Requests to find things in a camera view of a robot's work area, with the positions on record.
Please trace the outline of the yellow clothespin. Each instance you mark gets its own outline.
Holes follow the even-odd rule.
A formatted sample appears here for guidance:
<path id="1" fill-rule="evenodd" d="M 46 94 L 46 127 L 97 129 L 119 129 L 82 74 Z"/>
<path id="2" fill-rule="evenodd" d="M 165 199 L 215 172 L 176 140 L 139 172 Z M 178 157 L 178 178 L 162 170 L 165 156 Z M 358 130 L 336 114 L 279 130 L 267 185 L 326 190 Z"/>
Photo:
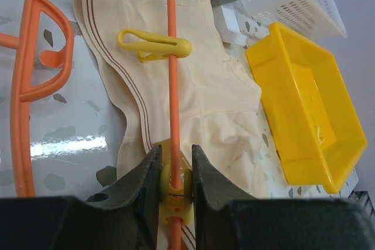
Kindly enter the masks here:
<path id="1" fill-rule="evenodd" d="M 182 225 L 188 225 L 193 220 L 193 173 L 188 168 L 184 170 L 181 189 L 172 187 L 170 173 L 170 164 L 165 165 L 159 181 L 159 219 L 167 224 L 172 217 L 178 217 Z"/>
<path id="2" fill-rule="evenodd" d="M 126 35 L 137 37 L 139 40 L 124 42 Z M 186 39 L 160 35 L 138 29 L 122 29 L 117 34 L 117 44 L 120 48 L 135 51 L 140 62 L 163 60 L 170 55 L 185 58 L 192 51 L 191 43 Z"/>

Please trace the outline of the orange hanger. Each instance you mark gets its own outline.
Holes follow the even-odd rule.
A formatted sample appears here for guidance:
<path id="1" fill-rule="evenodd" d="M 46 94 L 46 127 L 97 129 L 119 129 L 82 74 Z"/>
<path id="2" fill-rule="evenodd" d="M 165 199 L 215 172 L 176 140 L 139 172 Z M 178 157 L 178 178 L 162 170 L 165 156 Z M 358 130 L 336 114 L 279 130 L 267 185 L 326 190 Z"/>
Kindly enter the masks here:
<path id="1" fill-rule="evenodd" d="M 167 0 L 168 36 L 176 37 L 175 0 Z M 58 52 L 47 50 L 43 55 L 47 65 L 59 68 L 59 73 L 51 80 L 31 85 L 33 58 L 38 39 L 39 17 L 47 14 L 64 34 L 66 45 Z M 29 104 L 61 89 L 69 79 L 73 58 L 74 34 L 65 15 L 49 0 L 25 0 L 19 36 L 1 34 L 1 46 L 16 50 L 11 87 L 10 132 L 13 175 L 16 194 L 19 197 L 35 195 L 29 144 Z M 169 60 L 169 107 L 171 132 L 171 185 L 181 187 L 180 132 L 178 98 L 178 58 Z"/>

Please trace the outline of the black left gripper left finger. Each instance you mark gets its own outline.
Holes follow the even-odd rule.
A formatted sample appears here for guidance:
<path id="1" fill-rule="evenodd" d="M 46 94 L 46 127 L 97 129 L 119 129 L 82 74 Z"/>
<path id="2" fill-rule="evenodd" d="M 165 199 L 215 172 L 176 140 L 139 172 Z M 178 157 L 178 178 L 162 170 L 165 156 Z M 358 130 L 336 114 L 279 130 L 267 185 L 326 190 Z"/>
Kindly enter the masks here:
<path id="1" fill-rule="evenodd" d="M 3 198 L 1 249 L 156 249 L 162 147 L 86 201 Z"/>

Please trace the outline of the cream underwear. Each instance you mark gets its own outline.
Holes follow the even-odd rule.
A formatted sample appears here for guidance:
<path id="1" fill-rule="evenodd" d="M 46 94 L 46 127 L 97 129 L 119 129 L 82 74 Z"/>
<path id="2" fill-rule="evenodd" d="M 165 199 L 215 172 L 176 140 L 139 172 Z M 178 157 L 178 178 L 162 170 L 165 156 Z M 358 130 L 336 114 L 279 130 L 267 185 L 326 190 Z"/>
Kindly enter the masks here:
<path id="1" fill-rule="evenodd" d="M 117 157 L 117 176 L 135 168 L 170 138 L 168 62 L 140 62 L 117 44 L 125 28 L 167 32 L 166 0 L 73 0 L 86 43 L 94 53 L 111 102 L 127 119 Z M 210 0 L 176 0 L 178 36 L 192 44 L 178 61 L 180 149 L 192 162 L 192 145 L 236 186 L 256 198 L 268 196 L 259 161 L 257 119 L 260 87 L 229 56 L 214 26 Z"/>

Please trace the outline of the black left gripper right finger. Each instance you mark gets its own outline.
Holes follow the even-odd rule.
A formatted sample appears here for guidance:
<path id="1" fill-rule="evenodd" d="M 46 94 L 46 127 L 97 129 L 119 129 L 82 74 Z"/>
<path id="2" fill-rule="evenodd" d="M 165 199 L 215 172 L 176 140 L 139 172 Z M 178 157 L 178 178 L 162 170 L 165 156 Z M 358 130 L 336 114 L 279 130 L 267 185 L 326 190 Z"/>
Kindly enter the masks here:
<path id="1" fill-rule="evenodd" d="M 257 199 L 192 146 L 197 249 L 374 249 L 374 227 L 352 200 Z"/>

